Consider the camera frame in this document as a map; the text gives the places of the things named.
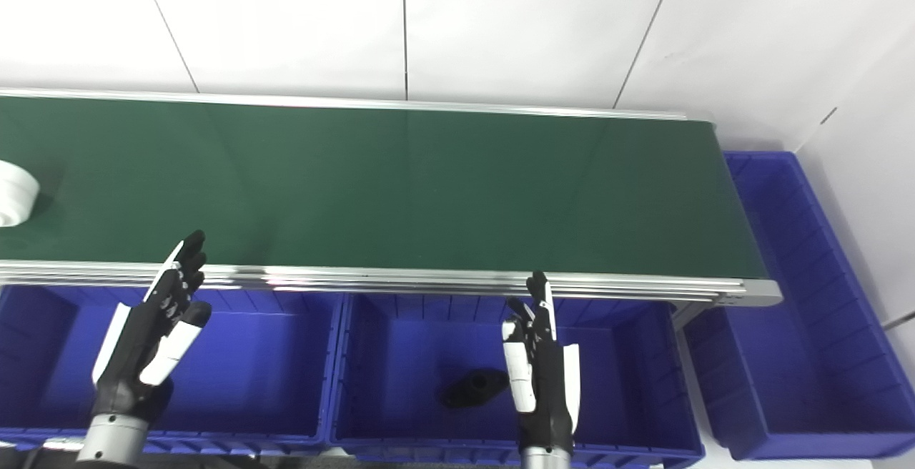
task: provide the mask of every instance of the metal wrist cylinder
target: metal wrist cylinder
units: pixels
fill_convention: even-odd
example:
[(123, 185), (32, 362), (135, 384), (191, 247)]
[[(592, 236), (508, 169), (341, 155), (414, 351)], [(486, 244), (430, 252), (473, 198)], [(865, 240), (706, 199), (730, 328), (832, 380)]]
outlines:
[(559, 448), (532, 446), (520, 452), (522, 469), (569, 469), (572, 456)]
[(77, 462), (99, 462), (136, 465), (137, 457), (147, 443), (149, 423), (127, 415), (100, 414), (92, 418), (85, 444)]

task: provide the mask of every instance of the white tape roll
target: white tape roll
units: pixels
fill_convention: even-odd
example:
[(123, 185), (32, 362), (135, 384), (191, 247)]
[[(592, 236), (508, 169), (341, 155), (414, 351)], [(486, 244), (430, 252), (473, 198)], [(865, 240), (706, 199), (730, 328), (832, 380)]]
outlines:
[(0, 160), (0, 227), (22, 224), (32, 214), (39, 182), (20, 166)]

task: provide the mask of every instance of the blue plastic bin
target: blue plastic bin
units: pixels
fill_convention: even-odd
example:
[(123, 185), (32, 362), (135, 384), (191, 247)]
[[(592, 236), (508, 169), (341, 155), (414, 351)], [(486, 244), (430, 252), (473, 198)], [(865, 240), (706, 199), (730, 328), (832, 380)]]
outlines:
[(879, 458), (915, 444), (915, 395), (791, 153), (726, 160), (785, 300), (686, 327), (713, 434), (735, 459)]
[[(702, 458), (670, 307), (558, 300), (558, 335), (581, 344), (575, 466), (686, 467)], [(478, 367), (504, 368), (504, 297), (354, 296), (341, 326), (330, 444), (363, 460), (517, 463), (504, 391), (449, 410), (444, 388)]]
[[(0, 294), (0, 440), (83, 436), (91, 372), (118, 302), (144, 290), (6, 287)], [(213, 316), (173, 372), (148, 452), (308, 453), (326, 442), (345, 296), (200, 290)]]

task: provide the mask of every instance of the robotic hand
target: robotic hand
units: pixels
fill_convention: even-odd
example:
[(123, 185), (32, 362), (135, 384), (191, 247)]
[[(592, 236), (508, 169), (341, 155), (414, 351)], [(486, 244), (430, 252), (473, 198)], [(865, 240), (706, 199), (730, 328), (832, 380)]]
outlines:
[(519, 413), (522, 467), (568, 469), (581, 395), (578, 345), (559, 346), (553, 293), (537, 271), (527, 279), (536, 312), (516, 297), (503, 323), (503, 349), (515, 409)]
[(169, 375), (212, 311), (209, 303), (190, 300), (203, 283), (203, 241), (196, 231), (179, 242), (143, 302), (119, 303), (114, 311), (92, 368), (96, 395), (79, 469), (134, 466), (150, 424), (169, 404)]

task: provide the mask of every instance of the white tile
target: white tile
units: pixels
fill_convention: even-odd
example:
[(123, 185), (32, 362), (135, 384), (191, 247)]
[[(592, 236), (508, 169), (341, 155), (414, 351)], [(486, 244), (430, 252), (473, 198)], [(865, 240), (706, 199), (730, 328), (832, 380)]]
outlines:
[(612, 107), (658, 0), (406, 0), (410, 99)]
[(915, 310), (915, 26), (798, 151), (880, 320)]
[(915, 0), (664, 0), (620, 108), (710, 113), (725, 147), (795, 149), (915, 21)]
[(158, 0), (201, 92), (403, 98), (402, 0)]
[(153, 0), (0, 0), (0, 85), (193, 91)]

